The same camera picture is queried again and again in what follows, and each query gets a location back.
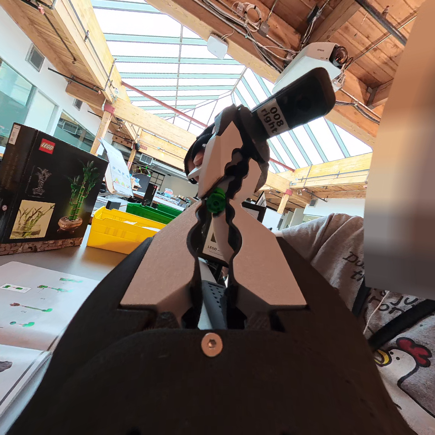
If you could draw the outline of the yellow plastic bin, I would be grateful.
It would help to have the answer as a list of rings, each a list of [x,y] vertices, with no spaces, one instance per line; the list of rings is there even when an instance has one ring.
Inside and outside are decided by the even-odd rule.
[[[129,254],[165,226],[125,211],[101,207],[92,218],[87,246]]]

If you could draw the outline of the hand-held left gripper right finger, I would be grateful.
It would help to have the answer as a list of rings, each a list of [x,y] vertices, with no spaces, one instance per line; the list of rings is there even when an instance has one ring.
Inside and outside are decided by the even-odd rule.
[[[305,297],[275,235],[242,204],[228,201],[229,284],[225,317],[229,329],[243,329],[257,314],[304,309]]]

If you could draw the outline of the white ceiling projector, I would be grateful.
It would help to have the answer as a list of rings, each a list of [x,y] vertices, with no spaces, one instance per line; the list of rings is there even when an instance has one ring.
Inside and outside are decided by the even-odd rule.
[[[334,42],[309,43],[279,75],[272,93],[275,94],[315,68],[326,69],[333,89],[337,92],[345,82],[344,68],[347,60],[348,52],[344,46]]]

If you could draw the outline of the person in grey printed sweatshirt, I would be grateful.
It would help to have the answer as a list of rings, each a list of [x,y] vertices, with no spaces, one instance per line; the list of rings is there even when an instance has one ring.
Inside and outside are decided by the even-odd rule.
[[[434,301],[365,283],[363,218],[331,214],[278,232],[358,319],[391,399],[415,434],[434,434]]]

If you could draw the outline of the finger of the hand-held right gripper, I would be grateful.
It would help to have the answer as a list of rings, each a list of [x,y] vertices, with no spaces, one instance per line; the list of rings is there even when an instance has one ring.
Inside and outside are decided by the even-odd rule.
[[[231,164],[232,153],[240,149],[243,145],[242,138],[234,122],[231,122],[220,135],[215,135],[207,143],[204,158],[200,169],[198,181],[198,198],[204,199],[208,193],[212,192],[213,187],[217,186],[225,177],[226,167],[235,169],[234,181],[236,182],[235,193],[229,194],[231,199],[242,201],[241,193],[237,193],[242,183],[242,165],[241,155],[236,164]]]
[[[265,164],[258,163],[253,158],[236,154],[237,163],[231,163],[225,170],[225,175],[232,178],[229,181],[226,197],[241,204],[265,184]]]

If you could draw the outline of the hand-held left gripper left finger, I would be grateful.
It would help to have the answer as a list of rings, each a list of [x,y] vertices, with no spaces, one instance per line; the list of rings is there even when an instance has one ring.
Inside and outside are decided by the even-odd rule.
[[[180,326],[197,329],[203,296],[199,260],[193,249],[198,201],[153,237],[122,300],[124,309],[170,312]]]

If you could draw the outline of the black perforated panel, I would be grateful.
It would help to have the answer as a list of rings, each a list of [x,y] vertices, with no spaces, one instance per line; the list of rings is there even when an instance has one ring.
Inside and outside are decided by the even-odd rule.
[[[201,284],[203,302],[212,328],[218,330],[227,329],[221,307],[221,299],[225,295],[226,287],[207,280],[202,280]]]

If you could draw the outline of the green round toy brick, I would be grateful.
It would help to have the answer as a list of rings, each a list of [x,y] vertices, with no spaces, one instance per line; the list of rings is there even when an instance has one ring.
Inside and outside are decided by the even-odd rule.
[[[218,214],[226,208],[226,193],[222,188],[216,188],[207,198],[207,210],[212,214]]]

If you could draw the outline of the green plastic bin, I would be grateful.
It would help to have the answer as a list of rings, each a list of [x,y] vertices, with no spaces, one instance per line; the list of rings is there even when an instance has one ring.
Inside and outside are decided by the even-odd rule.
[[[165,225],[170,223],[183,212],[183,210],[177,210],[163,204],[158,204],[157,208],[153,208],[151,206],[143,206],[137,203],[128,203],[126,211],[127,213],[130,213],[132,215],[136,215]]]

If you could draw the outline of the white instruction booklet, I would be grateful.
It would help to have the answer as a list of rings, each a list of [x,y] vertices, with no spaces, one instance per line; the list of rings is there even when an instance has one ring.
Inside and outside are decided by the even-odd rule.
[[[0,411],[49,359],[98,281],[20,262],[0,268]]]

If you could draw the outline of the black and white card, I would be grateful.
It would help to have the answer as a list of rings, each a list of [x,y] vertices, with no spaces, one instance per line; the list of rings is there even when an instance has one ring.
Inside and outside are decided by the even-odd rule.
[[[217,263],[225,267],[228,266],[223,255],[220,252],[216,242],[213,228],[213,218],[210,219],[208,226],[204,226],[204,244],[199,257],[209,262]]]

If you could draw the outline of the white wireless access point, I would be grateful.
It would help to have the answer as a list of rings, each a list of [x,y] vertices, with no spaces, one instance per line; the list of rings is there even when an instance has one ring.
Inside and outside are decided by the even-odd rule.
[[[228,43],[222,36],[211,34],[207,40],[207,49],[218,59],[224,59],[228,51]]]

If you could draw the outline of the white flip chart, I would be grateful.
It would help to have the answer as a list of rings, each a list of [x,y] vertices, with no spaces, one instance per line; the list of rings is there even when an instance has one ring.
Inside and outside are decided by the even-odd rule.
[[[133,197],[131,176],[122,153],[108,144],[103,138],[98,140],[105,148],[108,158],[108,167],[105,173],[107,190],[122,197]]]

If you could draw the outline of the black toy set box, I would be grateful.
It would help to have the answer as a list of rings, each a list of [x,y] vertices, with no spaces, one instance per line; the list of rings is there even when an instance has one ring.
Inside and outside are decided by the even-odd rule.
[[[14,123],[0,168],[0,254],[81,245],[107,165]]]

